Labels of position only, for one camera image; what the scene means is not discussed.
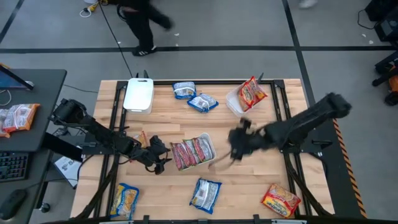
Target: blue snack package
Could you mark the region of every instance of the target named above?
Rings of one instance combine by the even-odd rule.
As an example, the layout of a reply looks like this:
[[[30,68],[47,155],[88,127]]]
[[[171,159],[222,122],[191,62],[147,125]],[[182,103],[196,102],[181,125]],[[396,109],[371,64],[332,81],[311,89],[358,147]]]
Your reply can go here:
[[[174,97],[176,99],[192,99],[197,95],[197,89],[193,82],[179,82],[173,85]]]
[[[209,110],[218,106],[218,102],[213,97],[204,93],[200,93],[200,95],[194,99],[188,100],[187,103],[201,113],[207,113]]]
[[[220,187],[220,182],[199,178],[189,205],[193,205],[197,209],[213,214],[213,207],[217,201]]]
[[[124,216],[128,220],[132,220],[132,215],[136,210],[138,195],[138,188],[120,183],[113,199],[111,218]]]

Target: gray floor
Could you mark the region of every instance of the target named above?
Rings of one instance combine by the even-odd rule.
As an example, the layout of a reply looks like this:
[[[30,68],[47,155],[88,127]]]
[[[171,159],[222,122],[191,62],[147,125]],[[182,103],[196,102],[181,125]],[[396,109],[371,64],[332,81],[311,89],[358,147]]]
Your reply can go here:
[[[0,30],[17,2],[0,0]],[[317,7],[300,10],[297,0],[289,0],[300,45],[388,45],[378,41],[373,30],[356,24],[358,11],[368,2],[320,0]],[[161,47],[293,46],[281,0],[155,0],[154,4],[175,21],[170,32],[151,25],[155,43]],[[82,0],[25,0],[0,49],[117,47],[100,9],[86,19],[78,15],[85,6]],[[137,40],[119,20],[115,7],[106,6],[104,11],[121,47],[136,46]],[[365,14],[361,21],[372,25]],[[394,115],[398,108],[382,102],[387,86],[371,86],[377,77],[373,65],[390,53],[304,52],[303,57],[315,99],[334,91],[353,104],[350,116],[339,124],[369,218],[398,220],[398,152],[394,141],[398,128]],[[301,78],[294,51],[158,52],[144,58],[135,58],[129,52],[124,55],[132,73],[146,69],[156,79],[247,78],[261,72],[266,78]],[[13,68],[66,69],[66,84],[94,91],[100,80],[129,78],[120,53],[0,54],[0,62]],[[62,98],[78,99],[92,113],[96,95],[64,87]],[[52,211],[34,212],[31,223],[68,218],[73,194],[66,183],[50,184],[45,199],[52,204]]]

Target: white plastic container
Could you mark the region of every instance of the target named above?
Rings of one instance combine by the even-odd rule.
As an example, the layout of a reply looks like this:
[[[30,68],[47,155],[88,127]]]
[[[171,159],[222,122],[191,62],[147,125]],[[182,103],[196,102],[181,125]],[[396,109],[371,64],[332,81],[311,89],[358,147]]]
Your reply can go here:
[[[210,162],[210,161],[215,160],[216,157],[217,157],[217,153],[216,153],[216,150],[214,149],[213,143],[211,142],[210,135],[207,134],[207,133],[202,133],[202,134],[199,135],[199,137],[197,137],[197,138],[204,138],[204,139],[206,139],[206,140],[209,142],[209,144],[210,144],[210,149],[211,149],[211,153],[212,153],[214,156],[213,156],[212,159],[209,159],[209,160],[207,160],[206,162],[201,162],[201,163],[199,163],[199,164],[196,165],[196,166],[200,166],[200,165],[202,165],[202,164],[206,164],[206,163],[208,163],[208,162]],[[185,169],[182,169],[182,170],[180,170],[180,171],[184,171],[184,170],[187,170],[187,169],[191,169],[191,168],[194,168],[194,167],[196,167],[196,166],[190,166],[190,167],[185,168]]]
[[[123,108],[134,114],[149,114],[154,100],[154,81],[150,78],[131,78],[127,84]]]
[[[226,106],[237,116],[237,117],[242,117],[244,116],[248,111],[250,111],[252,108],[254,108],[258,103],[256,103],[252,108],[248,109],[247,111],[243,111],[241,105],[239,104],[239,97],[238,97],[238,91],[242,88],[244,83],[242,83],[240,86],[232,90],[226,95]]]

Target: wooden tabletop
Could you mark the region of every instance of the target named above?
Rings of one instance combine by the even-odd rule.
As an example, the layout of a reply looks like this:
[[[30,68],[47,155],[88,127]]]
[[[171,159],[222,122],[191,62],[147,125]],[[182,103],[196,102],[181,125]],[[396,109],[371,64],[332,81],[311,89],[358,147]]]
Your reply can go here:
[[[116,83],[115,80],[102,81],[99,88],[94,117],[106,127],[110,122]],[[285,86],[290,110],[294,116],[307,108],[303,88],[299,79],[285,79]],[[128,113],[126,126],[130,128],[126,130],[127,135],[133,136],[145,131],[148,138],[156,134],[168,146],[170,142],[182,142],[183,139],[208,133],[217,155],[222,156],[230,150],[227,142],[228,131],[236,127],[239,121],[226,106],[226,94],[236,87],[236,85],[197,85],[198,93],[211,95],[220,103],[208,114],[201,114],[189,107],[186,100],[176,100],[170,85],[156,85],[152,113],[148,115]],[[257,126],[276,121],[271,88],[269,85],[262,87],[268,97],[247,114]],[[123,96],[124,94],[121,94],[116,126],[120,121]],[[333,213],[322,163],[308,154],[300,156],[307,187],[323,207]],[[94,156],[81,168],[71,217],[78,215],[96,192],[102,161],[103,156]],[[189,206],[195,184],[200,177],[222,183],[212,215]],[[150,215],[151,220],[252,219],[253,214],[259,214],[260,218],[280,218],[260,201],[270,184],[277,183],[289,189],[283,155],[277,149],[255,152],[229,169],[215,172],[209,171],[206,165],[178,171],[174,161],[170,161],[165,165],[163,174],[155,175],[134,161],[119,166],[116,183],[121,182],[140,189],[134,214],[136,220],[142,220],[144,215]],[[301,197],[300,189],[297,186],[296,189],[298,196]],[[101,215],[105,214],[107,199],[108,190],[104,193]],[[300,212],[305,213],[302,203]]]

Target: paper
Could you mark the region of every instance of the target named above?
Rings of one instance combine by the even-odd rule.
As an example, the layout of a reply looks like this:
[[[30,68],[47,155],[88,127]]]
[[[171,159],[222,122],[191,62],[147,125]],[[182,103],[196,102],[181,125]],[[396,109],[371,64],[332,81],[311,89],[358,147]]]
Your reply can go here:
[[[74,161],[73,159],[69,159],[63,156],[59,160],[57,160],[54,164],[57,166],[58,170],[63,174],[63,176],[66,179],[72,179],[68,180],[69,184],[72,185],[72,187],[76,187],[77,171],[81,166],[81,162]]]

